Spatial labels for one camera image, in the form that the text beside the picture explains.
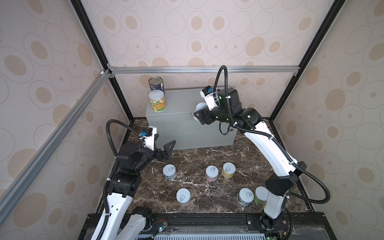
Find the robotic arm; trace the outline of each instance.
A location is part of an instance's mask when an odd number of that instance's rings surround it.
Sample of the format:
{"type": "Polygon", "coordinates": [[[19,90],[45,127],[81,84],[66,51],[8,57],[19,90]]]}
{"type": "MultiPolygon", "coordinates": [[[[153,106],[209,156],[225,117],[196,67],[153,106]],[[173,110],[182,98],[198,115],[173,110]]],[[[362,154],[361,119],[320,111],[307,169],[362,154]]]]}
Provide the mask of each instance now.
{"type": "MultiPolygon", "coordinates": [[[[155,158],[158,160],[169,160],[176,141],[173,140],[165,144],[164,150],[161,150],[155,144],[159,136],[156,127],[144,127],[139,134],[125,123],[114,119],[107,122],[106,132],[116,161],[104,185],[103,203],[105,208],[91,240],[134,240],[142,230],[152,227],[152,213],[149,208],[136,207],[132,211],[128,223],[117,237],[116,235],[121,220],[141,182],[140,172],[155,158]],[[133,141],[128,141],[121,146],[120,151],[117,153],[109,129],[110,124],[113,122],[128,128],[139,136],[141,140],[140,146],[133,141]]],[[[156,234],[161,232],[166,225],[164,223],[157,230],[156,234]]]]}
{"type": "Polygon", "coordinates": [[[237,91],[228,88],[228,73],[225,65],[219,69],[213,89],[211,86],[207,86],[201,90],[200,95],[207,103],[207,106],[203,109],[194,112],[194,116],[200,123],[211,124],[214,121],[229,123],[230,126],[237,128],[260,149],[273,168],[274,173],[265,182],[268,196],[261,219],[267,230],[271,230],[277,225],[289,195],[317,204],[329,201],[330,194],[326,186],[305,170],[306,165],[304,162],[298,162],[287,153],[269,131],[259,113],[253,108],[242,108],[237,91]],[[225,88],[216,91],[222,70],[224,70],[225,75],[225,88]],[[298,177],[302,173],[308,175],[323,188],[326,194],[323,200],[308,199],[289,192],[289,189],[298,181],[298,177]]]}

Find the gray storage box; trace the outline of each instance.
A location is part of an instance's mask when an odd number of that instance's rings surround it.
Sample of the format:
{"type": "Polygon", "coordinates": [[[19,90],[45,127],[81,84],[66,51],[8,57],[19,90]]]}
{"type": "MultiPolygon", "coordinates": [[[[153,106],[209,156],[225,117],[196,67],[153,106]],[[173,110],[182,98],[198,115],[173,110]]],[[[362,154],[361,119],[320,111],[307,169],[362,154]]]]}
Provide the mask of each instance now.
{"type": "MultiPolygon", "coordinates": [[[[201,89],[166,90],[166,109],[162,112],[153,111],[148,101],[146,117],[148,125],[157,127],[157,147],[163,148],[172,140],[176,140],[174,150],[233,145],[237,129],[222,135],[218,121],[202,125],[193,118],[196,105],[204,102],[201,89]]],[[[227,128],[228,123],[222,123],[222,132],[227,128]]]]}

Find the patterned wall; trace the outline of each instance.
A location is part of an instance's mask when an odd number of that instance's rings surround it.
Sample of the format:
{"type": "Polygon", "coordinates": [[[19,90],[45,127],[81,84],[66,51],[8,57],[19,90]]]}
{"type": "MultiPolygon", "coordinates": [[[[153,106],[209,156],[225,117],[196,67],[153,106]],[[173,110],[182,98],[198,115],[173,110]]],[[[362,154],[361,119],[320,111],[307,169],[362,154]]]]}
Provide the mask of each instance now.
{"type": "MultiPolygon", "coordinates": [[[[0,195],[98,76],[91,49],[67,1],[2,2],[0,195]]],[[[113,162],[109,118],[127,121],[105,83],[0,227],[1,240],[77,239],[113,162]]],[[[112,128],[116,144],[124,131],[112,128]]]]}
{"type": "Polygon", "coordinates": [[[347,2],[275,121],[339,240],[384,235],[383,34],[384,0],[347,2]]]}
{"type": "MultiPolygon", "coordinates": [[[[83,0],[113,66],[297,65],[332,0],[83,0]]],[[[269,117],[284,87],[276,74],[234,74],[242,101],[262,106],[269,117]],[[266,87],[260,89],[259,78],[266,87]]],[[[148,79],[134,75],[121,85],[144,117],[148,79]],[[137,80],[145,88],[135,88],[137,80]]],[[[168,74],[166,88],[206,86],[210,74],[168,74]]]]}

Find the brown marble tabletop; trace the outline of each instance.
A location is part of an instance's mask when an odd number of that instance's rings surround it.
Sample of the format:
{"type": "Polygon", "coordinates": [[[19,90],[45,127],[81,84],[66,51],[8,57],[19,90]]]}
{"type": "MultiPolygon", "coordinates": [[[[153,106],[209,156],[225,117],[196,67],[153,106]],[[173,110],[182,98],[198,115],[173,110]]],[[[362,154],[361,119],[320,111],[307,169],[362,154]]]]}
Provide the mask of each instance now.
{"type": "MultiPolygon", "coordinates": [[[[147,126],[146,119],[136,119],[134,129],[141,131],[147,126]]],[[[132,141],[139,142],[137,136],[130,134],[132,141]]],[[[264,205],[252,202],[244,207],[237,201],[241,188],[252,191],[273,173],[271,165],[259,149],[244,135],[237,133],[232,146],[210,147],[174,151],[169,162],[154,160],[141,172],[142,181],[127,213],[136,206],[149,207],[153,213],[255,213],[261,212],[264,205]],[[221,175],[226,162],[236,166],[231,179],[221,175]],[[167,180],[162,172],[166,164],[176,167],[177,176],[167,180]],[[209,182],[205,178],[205,169],[214,165],[219,169],[218,179],[209,182]],[[190,204],[180,206],[176,192],[187,188],[191,193],[190,204]]],[[[292,191],[299,193],[295,185],[292,191]]],[[[303,200],[292,197],[287,207],[291,212],[306,212],[303,200]]]]}

